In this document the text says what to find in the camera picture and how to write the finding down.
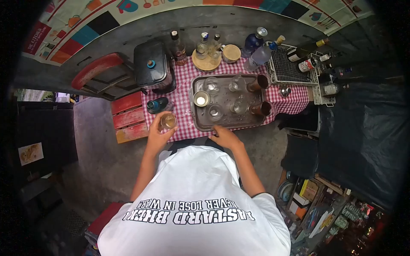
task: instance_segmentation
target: red checkered tablecloth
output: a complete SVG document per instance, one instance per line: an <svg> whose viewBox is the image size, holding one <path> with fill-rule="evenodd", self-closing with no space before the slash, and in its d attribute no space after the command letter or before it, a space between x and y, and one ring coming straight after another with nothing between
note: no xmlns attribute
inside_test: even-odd
<svg viewBox="0 0 410 256"><path fill-rule="evenodd" d="M177 125L179 127L169 141L198 138L212 134L212 132L199 131L195 127L194 120L191 116L189 95L191 81L200 75L237 74L239 72L244 74L260 74L266 72L264 66L258 68L255 72L245 71L243 69L243 64L245 61L246 59L244 58L241 58L233 64L227 64L222 61L215 71L209 73L197 70L190 57L188 57L188 63L184 66L174 65L177 82L177 88L174 91L163 95L155 94L152 91L148 91L148 95L142 94L142 104L144 106L144 116L147 126L149 127L155 118L155 115L148 113L146 108L147 102L149 100L155 100L159 97L167 97L175 103L173 113L177 118ZM266 99L274 103L275 113L267 117L263 122L263 125L272 122L278 113L297 114L305 109L309 103L307 89L304 86L291 86L291 89L292 93L290 93L286 98L279 95L278 86L271 86L266 90Z"/></svg>

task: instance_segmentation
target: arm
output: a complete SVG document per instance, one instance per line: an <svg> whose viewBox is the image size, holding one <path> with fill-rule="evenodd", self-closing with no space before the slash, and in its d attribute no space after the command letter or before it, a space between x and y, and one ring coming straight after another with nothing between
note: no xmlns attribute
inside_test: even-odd
<svg viewBox="0 0 410 256"><path fill-rule="evenodd" d="M218 137L212 135L209 136L209 138L218 145L226 147L232 151L245 192L250 197L265 192L265 188L253 168L248 153L246 153L243 142L241 142L238 137L227 128L219 125L215 125L213 128L218 134Z"/></svg>
<svg viewBox="0 0 410 256"><path fill-rule="evenodd" d="M137 197L142 193L145 187L150 183L150 181L155 176L155 158L157 154L164 148L166 142L174 135L178 126L170 129L164 134L158 131L159 121L161 117L166 114L171 113L169 111L164 111L155 117L152 122L149 132L148 132L148 142L142 156L141 166L139 168L137 181L135 182L134 188L132 190L130 201L135 201Z"/></svg>

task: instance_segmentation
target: black tarp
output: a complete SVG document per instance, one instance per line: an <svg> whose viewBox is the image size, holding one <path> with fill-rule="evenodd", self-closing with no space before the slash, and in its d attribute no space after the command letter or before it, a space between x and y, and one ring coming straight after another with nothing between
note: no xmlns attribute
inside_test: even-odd
<svg viewBox="0 0 410 256"><path fill-rule="evenodd" d="M391 210L407 175L407 88L349 85L333 108L321 107L317 172Z"/></svg>

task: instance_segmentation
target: red wooden stool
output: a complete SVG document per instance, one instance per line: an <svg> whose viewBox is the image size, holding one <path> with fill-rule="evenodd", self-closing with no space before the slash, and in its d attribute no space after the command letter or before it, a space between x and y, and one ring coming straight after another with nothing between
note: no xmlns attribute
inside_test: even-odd
<svg viewBox="0 0 410 256"><path fill-rule="evenodd" d="M141 92L111 102L111 113L118 143L148 136Z"/></svg>

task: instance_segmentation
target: wire basket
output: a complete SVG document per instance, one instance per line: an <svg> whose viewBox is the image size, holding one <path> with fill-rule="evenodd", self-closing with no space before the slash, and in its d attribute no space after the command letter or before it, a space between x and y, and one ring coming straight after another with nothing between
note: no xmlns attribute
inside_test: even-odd
<svg viewBox="0 0 410 256"><path fill-rule="evenodd" d="M272 43L272 41L266 41L264 46ZM327 98L321 95L318 76L321 74L320 68L308 72L299 72L298 64L296 62L290 62L287 58L287 52L290 49L296 48L292 45L282 44L277 50L272 52L272 56L268 62L265 63L266 71L269 74L272 84L275 85L300 85L310 86L313 91L313 101L315 105L326 105L327 107L333 107L336 103L335 97ZM311 53L308 57L316 57L319 59L323 54L316 52Z"/></svg>
<svg viewBox="0 0 410 256"><path fill-rule="evenodd" d="M313 57L317 57L317 59L322 56L323 54L316 52L316 53L311 53L311 55ZM321 75L321 69L320 68L315 68L318 76ZM315 105L326 105L326 107L333 107L335 106L336 103L336 99L335 97L323 97L321 90L320 90L320 85L317 84L315 86L312 87L312 91L313 91L313 102Z"/></svg>

